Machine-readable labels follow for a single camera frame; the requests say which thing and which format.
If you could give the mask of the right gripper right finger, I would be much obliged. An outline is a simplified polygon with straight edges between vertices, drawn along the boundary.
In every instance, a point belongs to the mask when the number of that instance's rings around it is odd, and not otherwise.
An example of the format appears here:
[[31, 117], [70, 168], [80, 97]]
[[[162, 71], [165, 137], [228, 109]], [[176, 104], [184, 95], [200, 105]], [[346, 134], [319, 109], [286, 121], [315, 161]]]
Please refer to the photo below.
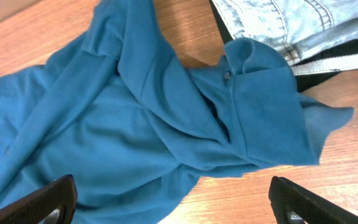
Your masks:
[[268, 198], [278, 224], [358, 224], [357, 215], [284, 177], [272, 177]]

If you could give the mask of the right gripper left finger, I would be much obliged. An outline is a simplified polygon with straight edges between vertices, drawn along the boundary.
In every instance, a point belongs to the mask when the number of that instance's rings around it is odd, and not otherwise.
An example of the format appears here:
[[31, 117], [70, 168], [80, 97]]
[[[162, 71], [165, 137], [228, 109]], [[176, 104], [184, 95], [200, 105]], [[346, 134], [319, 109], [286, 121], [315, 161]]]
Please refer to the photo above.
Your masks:
[[0, 224], [70, 224], [78, 192], [72, 175], [64, 175], [47, 186], [0, 209]]

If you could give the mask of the blue polo shirt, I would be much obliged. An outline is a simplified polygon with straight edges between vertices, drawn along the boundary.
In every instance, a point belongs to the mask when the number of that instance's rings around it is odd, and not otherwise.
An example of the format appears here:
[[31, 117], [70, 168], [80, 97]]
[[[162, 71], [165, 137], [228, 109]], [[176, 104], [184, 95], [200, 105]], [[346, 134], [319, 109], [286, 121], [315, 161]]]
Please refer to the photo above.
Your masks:
[[71, 174], [75, 223], [157, 223], [202, 176], [318, 164], [352, 108], [298, 93], [263, 43], [224, 51], [185, 68], [152, 1], [101, 1], [46, 64], [0, 78], [0, 208]]

